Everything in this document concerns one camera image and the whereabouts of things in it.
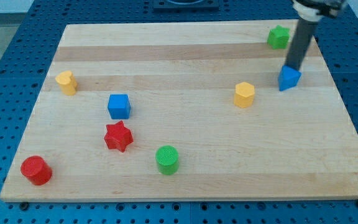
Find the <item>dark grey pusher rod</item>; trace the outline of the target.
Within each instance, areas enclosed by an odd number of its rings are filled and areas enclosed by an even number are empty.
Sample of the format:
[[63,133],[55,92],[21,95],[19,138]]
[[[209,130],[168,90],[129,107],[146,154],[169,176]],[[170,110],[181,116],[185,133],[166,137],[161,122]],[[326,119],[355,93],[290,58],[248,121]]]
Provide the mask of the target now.
[[302,18],[298,20],[285,60],[286,66],[294,70],[300,69],[317,26],[317,22],[307,21]]

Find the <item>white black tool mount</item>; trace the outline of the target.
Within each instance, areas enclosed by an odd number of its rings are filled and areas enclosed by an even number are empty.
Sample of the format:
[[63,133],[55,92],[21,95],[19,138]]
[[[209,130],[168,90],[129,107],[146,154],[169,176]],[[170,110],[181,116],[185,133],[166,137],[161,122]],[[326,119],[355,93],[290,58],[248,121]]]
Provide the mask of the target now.
[[335,19],[347,7],[347,0],[293,0],[298,15],[310,22],[319,22],[323,17]]

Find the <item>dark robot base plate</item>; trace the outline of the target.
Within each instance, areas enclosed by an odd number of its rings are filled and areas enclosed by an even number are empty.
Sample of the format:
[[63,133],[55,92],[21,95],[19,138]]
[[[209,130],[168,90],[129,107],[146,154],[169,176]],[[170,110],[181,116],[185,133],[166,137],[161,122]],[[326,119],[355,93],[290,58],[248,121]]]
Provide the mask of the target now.
[[218,0],[152,0],[152,4],[155,11],[219,9]]

